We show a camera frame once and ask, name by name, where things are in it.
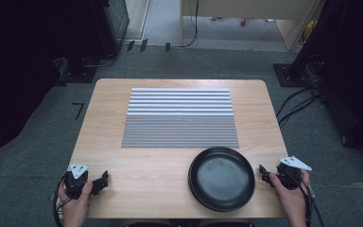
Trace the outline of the person's right hand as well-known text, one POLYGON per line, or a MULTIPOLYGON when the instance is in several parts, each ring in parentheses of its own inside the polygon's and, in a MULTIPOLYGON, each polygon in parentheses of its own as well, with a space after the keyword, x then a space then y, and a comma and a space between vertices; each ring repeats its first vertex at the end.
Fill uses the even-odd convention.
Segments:
POLYGON ((302 183, 301 186, 294 189, 286 189, 279 178, 274 174, 270 173, 269 177, 272 180, 275 189, 277 191, 279 200, 285 210, 287 219, 289 218, 304 218, 306 216, 306 204, 304 196, 308 194, 305 183, 309 182, 309 174, 306 170, 301 170, 302 183))

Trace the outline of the black stand foot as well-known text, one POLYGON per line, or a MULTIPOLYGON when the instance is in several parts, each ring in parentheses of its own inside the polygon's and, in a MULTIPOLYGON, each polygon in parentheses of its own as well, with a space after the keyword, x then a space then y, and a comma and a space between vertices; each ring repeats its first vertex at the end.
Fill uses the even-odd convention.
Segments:
POLYGON ((68 83, 92 83, 98 67, 105 67, 111 64, 115 55, 107 57, 85 57, 81 59, 79 66, 72 66, 70 62, 62 57, 53 61, 60 72, 60 78, 55 84, 56 87, 65 87, 68 83))

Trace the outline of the black round plate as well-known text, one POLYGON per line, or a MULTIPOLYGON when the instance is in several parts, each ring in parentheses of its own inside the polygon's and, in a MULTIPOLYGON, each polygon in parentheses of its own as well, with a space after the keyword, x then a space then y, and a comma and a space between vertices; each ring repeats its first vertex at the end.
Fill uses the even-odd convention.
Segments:
POLYGON ((199 153, 187 177, 195 199, 217 212, 232 212, 245 206, 255 189, 250 162, 232 148, 214 147, 199 153))

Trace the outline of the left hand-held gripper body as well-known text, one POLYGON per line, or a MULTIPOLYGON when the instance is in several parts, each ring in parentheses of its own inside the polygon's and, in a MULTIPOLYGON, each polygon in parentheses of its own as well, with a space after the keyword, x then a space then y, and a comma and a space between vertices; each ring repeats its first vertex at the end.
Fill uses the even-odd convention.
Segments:
POLYGON ((65 195, 77 200, 83 194, 83 187, 88 182, 88 166, 71 164, 65 173, 65 195))

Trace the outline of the black stand base plate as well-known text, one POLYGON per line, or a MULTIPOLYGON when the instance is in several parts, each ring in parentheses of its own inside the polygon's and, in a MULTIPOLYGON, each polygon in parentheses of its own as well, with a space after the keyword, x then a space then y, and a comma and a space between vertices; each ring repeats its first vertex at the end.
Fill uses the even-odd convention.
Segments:
POLYGON ((311 85, 304 71, 292 64, 274 63, 273 69, 281 87, 309 87, 311 85))

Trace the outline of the light wooden desk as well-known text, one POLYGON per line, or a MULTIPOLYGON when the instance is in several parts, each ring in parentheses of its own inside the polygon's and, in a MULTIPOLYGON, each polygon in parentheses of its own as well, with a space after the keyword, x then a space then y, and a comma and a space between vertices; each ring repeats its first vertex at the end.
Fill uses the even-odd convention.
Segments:
POLYGON ((322 0, 180 0, 180 44, 183 18, 222 16, 226 18, 273 19, 287 50, 292 50, 307 24, 321 10, 322 0))

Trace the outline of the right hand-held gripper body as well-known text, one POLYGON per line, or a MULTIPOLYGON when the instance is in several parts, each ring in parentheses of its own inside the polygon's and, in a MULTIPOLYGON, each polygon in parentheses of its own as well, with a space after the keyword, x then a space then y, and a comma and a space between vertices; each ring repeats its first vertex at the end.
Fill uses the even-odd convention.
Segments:
POLYGON ((289 190, 294 190, 300 185, 302 181, 302 169, 306 171, 312 170, 311 166, 305 164, 295 156, 282 158, 279 162, 280 164, 277 165, 278 178, 282 185, 289 190))

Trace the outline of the grey striped placemat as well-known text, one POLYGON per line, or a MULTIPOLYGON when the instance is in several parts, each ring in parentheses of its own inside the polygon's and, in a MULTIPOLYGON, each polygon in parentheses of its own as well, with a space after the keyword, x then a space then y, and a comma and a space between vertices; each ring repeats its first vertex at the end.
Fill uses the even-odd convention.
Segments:
POLYGON ((133 88, 123 148, 239 146, 227 88, 133 88))

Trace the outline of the dark cabinet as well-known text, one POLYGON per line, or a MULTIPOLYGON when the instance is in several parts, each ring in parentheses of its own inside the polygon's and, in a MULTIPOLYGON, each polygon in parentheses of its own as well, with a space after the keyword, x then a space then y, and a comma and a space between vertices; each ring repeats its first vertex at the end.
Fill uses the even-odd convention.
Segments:
POLYGON ((100 57, 116 56, 130 23, 126 0, 90 2, 93 7, 97 53, 100 57))

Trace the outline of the yellow object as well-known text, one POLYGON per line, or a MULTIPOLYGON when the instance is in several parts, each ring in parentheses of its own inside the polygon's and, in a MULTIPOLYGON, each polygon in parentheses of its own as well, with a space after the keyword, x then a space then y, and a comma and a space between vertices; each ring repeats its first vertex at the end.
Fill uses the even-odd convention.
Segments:
POLYGON ((303 33, 302 33, 302 37, 301 37, 301 42, 305 43, 309 36, 311 35, 312 31, 314 30, 315 26, 317 24, 317 20, 311 20, 307 26, 305 27, 303 33))

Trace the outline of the person's left hand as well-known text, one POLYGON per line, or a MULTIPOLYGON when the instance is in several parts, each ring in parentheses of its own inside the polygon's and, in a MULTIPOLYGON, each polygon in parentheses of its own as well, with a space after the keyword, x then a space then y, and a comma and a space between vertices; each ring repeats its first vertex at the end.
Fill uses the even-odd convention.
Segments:
POLYGON ((83 187, 83 194, 77 200, 69 200, 61 208, 62 222, 64 219, 86 220, 89 208, 89 196, 93 188, 92 182, 87 182, 83 187))

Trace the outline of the black curtain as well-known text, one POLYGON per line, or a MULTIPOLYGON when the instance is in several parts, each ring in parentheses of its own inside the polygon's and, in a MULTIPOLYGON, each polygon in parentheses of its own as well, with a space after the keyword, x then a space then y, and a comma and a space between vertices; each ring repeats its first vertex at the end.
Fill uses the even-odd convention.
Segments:
POLYGON ((0 148, 57 83, 59 0, 0 0, 0 148))

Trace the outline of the black floor tape corner mark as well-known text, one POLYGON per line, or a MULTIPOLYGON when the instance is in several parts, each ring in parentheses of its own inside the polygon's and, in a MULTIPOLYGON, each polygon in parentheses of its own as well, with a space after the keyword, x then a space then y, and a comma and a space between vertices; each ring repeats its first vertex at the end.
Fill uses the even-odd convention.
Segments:
POLYGON ((78 120, 80 115, 81 115, 81 112, 84 108, 84 103, 81 103, 81 102, 73 102, 72 105, 74 106, 77 106, 78 107, 78 112, 76 114, 76 117, 75 117, 75 120, 78 120))

